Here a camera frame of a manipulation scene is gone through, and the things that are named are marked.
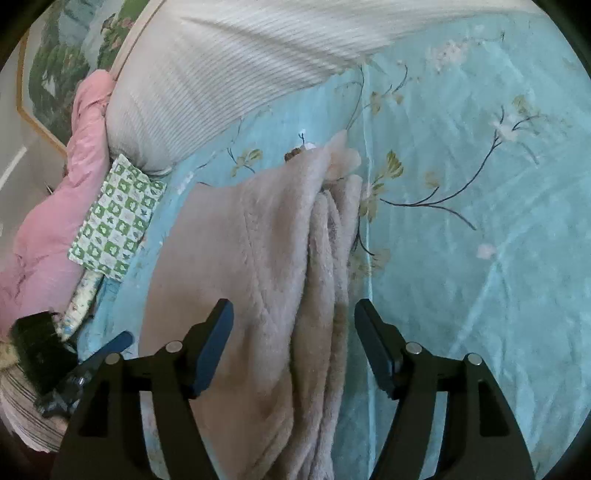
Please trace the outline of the beige knit sweater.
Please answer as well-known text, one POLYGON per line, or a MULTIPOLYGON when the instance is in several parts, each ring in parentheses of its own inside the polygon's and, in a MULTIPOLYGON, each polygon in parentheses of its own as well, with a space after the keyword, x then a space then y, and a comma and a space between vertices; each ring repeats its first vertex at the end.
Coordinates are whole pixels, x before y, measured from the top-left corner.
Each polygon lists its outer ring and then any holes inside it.
POLYGON ((159 254, 139 351, 222 298, 235 319, 190 404, 228 479, 330 479, 346 376, 349 252, 363 181, 339 132, 235 186, 192 188, 159 254))

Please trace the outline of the yellow floral fabric roll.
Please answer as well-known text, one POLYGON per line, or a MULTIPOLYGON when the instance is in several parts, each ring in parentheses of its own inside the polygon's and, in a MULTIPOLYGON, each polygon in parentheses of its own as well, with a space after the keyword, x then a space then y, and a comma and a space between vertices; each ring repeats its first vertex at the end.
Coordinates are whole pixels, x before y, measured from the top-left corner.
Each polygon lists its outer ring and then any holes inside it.
POLYGON ((55 322, 55 330, 62 342, 68 341, 80 328, 90 312, 104 276, 86 270, 82 275, 65 312, 55 322))

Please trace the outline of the plaid fabric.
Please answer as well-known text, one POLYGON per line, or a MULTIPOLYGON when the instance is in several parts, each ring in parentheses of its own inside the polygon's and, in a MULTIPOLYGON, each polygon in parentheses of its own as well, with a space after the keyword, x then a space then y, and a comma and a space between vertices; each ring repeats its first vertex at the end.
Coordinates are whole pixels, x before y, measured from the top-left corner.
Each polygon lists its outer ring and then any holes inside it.
POLYGON ((67 422, 43 418, 35 406, 36 398, 33 386, 17 362, 16 350, 1 342, 1 410, 9 430, 31 450, 56 453, 67 422))

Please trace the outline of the green white checkered pillow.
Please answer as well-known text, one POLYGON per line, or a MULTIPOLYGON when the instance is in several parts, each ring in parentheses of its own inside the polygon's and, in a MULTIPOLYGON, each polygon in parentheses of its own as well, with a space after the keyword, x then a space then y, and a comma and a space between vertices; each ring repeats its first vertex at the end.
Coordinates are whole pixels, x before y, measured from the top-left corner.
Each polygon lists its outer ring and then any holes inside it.
POLYGON ((149 226, 166 184, 118 156, 68 250, 87 270, 120 281, 149 226))

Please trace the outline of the pink quilt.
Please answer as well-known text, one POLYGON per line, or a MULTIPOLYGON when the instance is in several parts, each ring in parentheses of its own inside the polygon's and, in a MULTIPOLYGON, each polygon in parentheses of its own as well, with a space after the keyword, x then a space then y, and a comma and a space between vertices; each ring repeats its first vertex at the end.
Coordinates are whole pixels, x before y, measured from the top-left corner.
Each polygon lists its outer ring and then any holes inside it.
POLYGON ((110 169, 105 114, 114 86, 108 71, 96 70, 77 88, 67 174, 53 194, 27 214, 1 271, 3 341, 22 317, 64 312, 83 275, 68 250, 110 169))

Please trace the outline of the teal floral bed sheet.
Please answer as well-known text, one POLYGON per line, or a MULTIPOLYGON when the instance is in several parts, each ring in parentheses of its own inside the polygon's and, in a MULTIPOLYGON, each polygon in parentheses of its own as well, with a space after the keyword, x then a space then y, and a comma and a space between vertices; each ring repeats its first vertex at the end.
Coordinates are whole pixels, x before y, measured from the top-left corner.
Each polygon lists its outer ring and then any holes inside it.
POLYGON ((352 298, 436 354, 480 354, 545 477, 590 412, 590 78, 544 15, 431 27, 191 148, 80 354, 140 330, 191 187, 249 180, 342 129, 362 159, 352 298))

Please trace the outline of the striped white duvet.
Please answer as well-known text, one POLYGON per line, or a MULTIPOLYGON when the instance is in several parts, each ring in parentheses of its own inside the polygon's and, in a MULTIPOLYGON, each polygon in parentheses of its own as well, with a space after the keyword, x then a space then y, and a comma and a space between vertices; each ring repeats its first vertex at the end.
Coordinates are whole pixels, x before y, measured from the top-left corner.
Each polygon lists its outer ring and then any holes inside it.
POLYGON ((325 81, 394 41, 531 1, 151 1, 111 67, 113 155, 150 172, 183 160, 267 102, 325 81))

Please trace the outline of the framed landscape painting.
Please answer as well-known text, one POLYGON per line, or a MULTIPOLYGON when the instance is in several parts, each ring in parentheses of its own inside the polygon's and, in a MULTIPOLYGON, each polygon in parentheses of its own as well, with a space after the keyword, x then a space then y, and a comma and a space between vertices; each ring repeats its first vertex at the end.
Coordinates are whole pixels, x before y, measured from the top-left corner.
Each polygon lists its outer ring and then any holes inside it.
POLYGON ((59 154, 66 154, 79 83, 97 69, 117 76, 160 6, 147 0, 55 1, 26 32, 16 109, 59 154))

